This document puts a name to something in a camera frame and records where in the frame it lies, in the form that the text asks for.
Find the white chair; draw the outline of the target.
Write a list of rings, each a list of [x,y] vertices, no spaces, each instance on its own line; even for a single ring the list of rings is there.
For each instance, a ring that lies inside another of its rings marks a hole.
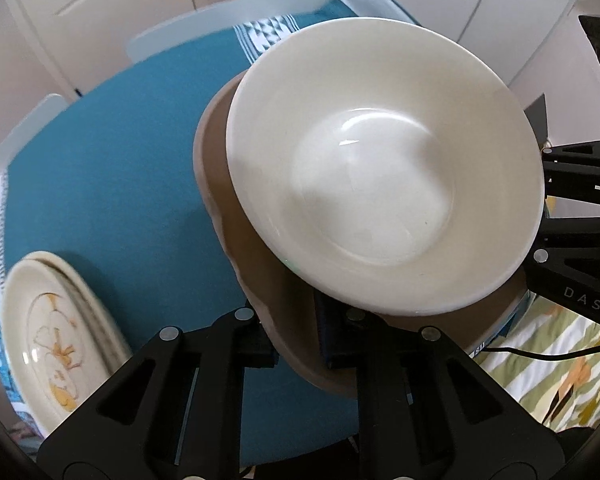
[[[68,101],[60,94],[48,94],[18,125],[15,125],[0,144],[0,175],[18,153],[68,106]]]
[[[133,64],[184,42],[243,22],[283,14],[312,12],[329,0],[225,0],[169,18],[133,37],[125,52]]]

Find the white plate with duck drawing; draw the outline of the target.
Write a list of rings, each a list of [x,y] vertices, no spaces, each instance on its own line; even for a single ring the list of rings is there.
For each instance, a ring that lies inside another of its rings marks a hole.
[[[22,260],[8,272],[0,323],[9,369],[43,437],[111,376],[59,274]]]

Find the white door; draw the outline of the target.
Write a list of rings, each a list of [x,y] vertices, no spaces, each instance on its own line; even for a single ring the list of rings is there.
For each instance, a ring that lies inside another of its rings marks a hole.
[[[6,0],[29,46],[68,99],[130,64],[129,41],[222,0]]]

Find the teal tablecloth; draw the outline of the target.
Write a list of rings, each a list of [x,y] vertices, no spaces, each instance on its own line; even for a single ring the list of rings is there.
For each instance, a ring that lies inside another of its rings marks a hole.
[[[151,55],[60,114],[7,171],[6,262],[70,263],[138,349],[168,325],[209,326],[246,304],[194,177],[215,93],[277,41],[350,8],[225,27]]]

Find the grey dustpan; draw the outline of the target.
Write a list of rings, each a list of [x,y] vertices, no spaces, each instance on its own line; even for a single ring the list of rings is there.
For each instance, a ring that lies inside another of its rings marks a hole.
[[[536,143],[544,148],[548,140],[548,122],[546,112],[545,94],[541,94],[529,106],[524,109],[524,114],[533,130]]]

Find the striped floral cloth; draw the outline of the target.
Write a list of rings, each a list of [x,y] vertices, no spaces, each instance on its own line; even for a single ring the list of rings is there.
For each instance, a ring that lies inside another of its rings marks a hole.
[[[529,292],[474,359],[538,422],[559,432],[600,424],[600,353],[543,361],[507,350],[562,356],[597,347],[600,324]]]

